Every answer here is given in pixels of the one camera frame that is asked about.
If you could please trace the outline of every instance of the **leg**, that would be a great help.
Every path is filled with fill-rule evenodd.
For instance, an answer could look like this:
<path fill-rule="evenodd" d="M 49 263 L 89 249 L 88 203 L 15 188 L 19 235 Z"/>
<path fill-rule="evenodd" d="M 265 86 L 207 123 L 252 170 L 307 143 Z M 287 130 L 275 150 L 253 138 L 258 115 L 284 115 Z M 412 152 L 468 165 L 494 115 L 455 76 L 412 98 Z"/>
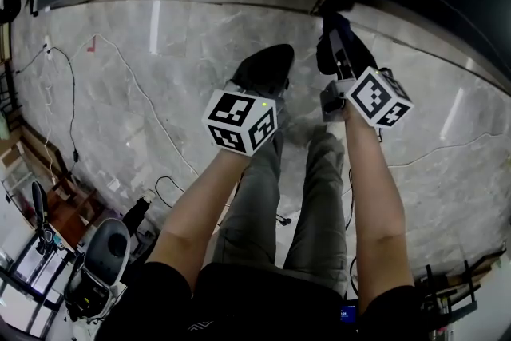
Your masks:
<path fill-rule="evenodd" d="M 274 267 L 282 144 L 277 131 L 252 158 L 222 222 L 213 262 Z"/>
<path fill-rule="evenodd" d="M 307 156 L 302 212 L 284 264 L 292 276 L 315 281 L 341 295 L 347 284 L 343 159 L 341 142 L 324 129 L 316 129 Z"/>

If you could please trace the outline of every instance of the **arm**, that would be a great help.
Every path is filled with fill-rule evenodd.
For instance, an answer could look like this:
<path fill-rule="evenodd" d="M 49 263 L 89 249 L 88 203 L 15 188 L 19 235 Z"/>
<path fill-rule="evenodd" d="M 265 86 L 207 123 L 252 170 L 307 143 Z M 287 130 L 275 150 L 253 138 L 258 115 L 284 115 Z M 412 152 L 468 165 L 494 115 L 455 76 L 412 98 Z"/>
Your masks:
<path fill-rule="evenodd" d="M 193 290 L 216 222 L 249 161 L 220 150 L 174 205 L 147 261 L 175 268 Z"/>
<path fill-rule="evenodd" d="M 399 286 L 414 285 L 406 255 L 405 214 L 374 129 L 348 103 L 348 154 L 355 195 L 358 300 L 369 303 Z"/>

